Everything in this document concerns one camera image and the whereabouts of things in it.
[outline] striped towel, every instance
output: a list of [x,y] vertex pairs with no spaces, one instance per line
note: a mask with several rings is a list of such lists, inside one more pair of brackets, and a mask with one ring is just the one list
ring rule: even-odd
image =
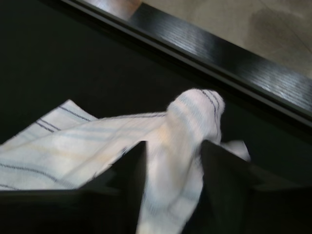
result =
[[[220,144],[224,102],[214,91],[182,93],[166,112],[96,119],[67,101],[0,146],[0,189],[75,189],[147,141],[137,232],[177,234],[202,189],[199,146]],[[225,146],[248,159],[242,143]]]

